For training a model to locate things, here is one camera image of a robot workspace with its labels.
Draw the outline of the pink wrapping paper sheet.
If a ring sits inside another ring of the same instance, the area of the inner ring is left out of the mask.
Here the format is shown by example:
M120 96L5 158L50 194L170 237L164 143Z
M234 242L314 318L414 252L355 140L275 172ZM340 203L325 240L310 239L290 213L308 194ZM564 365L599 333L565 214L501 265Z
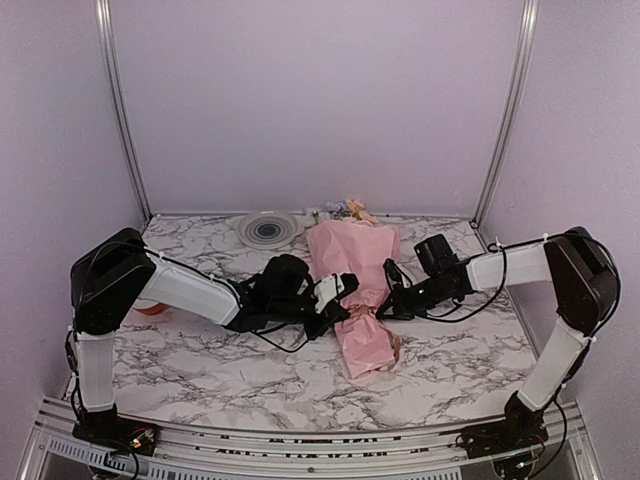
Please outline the pink wrapping paper sheet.
M365 305L377 310L389 294L383 264L399 258L399 232L388 226L370 226L339 220L326 220L306 234L312 272L322 278L329 274L353 273L358 289L341 304L350 317L334 326L349 376L359 378L370 372L356 359L356 326L350 309Z

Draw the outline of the blue fake flower stem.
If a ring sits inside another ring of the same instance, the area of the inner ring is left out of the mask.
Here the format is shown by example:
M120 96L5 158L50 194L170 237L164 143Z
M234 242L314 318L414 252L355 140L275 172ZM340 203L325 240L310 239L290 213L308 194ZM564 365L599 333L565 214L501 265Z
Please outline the blue fake flower stem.
M305 214L318 222L324 220L341 220L351 215L345 200L327 201L320 205L308 207Z

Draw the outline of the beige raffia ribbon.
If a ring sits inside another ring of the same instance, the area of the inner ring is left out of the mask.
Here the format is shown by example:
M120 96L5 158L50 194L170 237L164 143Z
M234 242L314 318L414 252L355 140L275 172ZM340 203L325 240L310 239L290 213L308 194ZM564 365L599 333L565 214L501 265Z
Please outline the beige raffia ribbon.
M373 307L359 305L350 309L356 326L356 359L366 367L363 371L390 371L399 361L400 340Z

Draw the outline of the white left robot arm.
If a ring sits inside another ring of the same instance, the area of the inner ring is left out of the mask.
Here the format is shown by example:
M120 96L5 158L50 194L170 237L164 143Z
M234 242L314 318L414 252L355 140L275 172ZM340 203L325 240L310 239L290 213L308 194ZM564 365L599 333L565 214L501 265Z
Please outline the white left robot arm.
M313 341L348 318L341 302L359 281L353 273L315 280L308 264L289 254L272 257L242 282L222 280L150 249L139 231L124 228L71 266L70 286L76 346L69 363L78 408L88 415L92 434L116 445L127 430L115 408L114 338L132 309L165 305L260 338L300 325L305 339Z

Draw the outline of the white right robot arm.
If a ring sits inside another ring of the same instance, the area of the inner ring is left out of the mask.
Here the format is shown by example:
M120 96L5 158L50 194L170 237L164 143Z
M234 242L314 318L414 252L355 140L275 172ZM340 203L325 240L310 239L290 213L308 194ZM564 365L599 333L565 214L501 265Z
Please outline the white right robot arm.
M380 320L416 318L454 324L472 318L435 314L449 302L458 308L475 294L489 293L491 305L503 292L512 295L547 289L553 328L537 362L507 407L495 438L515 448L534 431L531 414L545 409L580 368L598 332L618 308L622 282L609 250L583 227L504 245L461 259L444 235L418 243L414 252L425 278L410 281L399 265L388 259L384 275L389 293L378 307Z

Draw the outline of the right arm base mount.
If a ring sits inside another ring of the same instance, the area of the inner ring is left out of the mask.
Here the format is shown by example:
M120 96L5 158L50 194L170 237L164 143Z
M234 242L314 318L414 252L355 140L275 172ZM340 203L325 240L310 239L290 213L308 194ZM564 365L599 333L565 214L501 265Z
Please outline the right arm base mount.
M469 459L542 445L549 439L543 413L530 410L514 393L505 405L502 420L463 428L455 444Z

